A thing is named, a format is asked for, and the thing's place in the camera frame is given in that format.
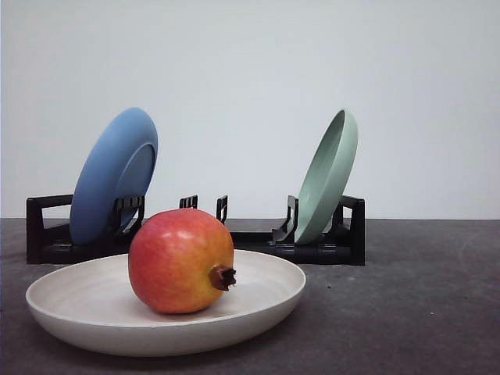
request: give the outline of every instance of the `white wall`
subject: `white wall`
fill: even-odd
[[[2,217],[72,193],[130,106],[160,138],[147,216],[197,193],[211,213],[228,194],[231,217],[280,217],[346,106],[360,139],[345,194],[368,217],[500,219],[499,1],[2,7]]]

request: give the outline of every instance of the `black dish rack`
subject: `black dish rack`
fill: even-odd
[[[68,223],[45,227],[42,210],[71,205],[72,195],[53,195],[27,199],[27,263],[73,264],[104,256],[126,254],[135,233],[141,227],[145,213],[145,197],[133,196],[115,200],[109,219],[109,231],[89,245],[71,241]],[[180,208],[198,208],[198,196],[181,198]],[[346,223],[344,208],[352,211]],[[125,230],[120,229],[124,209],[137,209],[138,218]],[[327,230],[307,245],[295,245],[298,225],[298,198],[287,198],[284,219],[228,219],[228,197],[217,199],[216,218],[226,225],[234,247],[279,256],[293,263],[365,264],[365,201],[343,195]]]

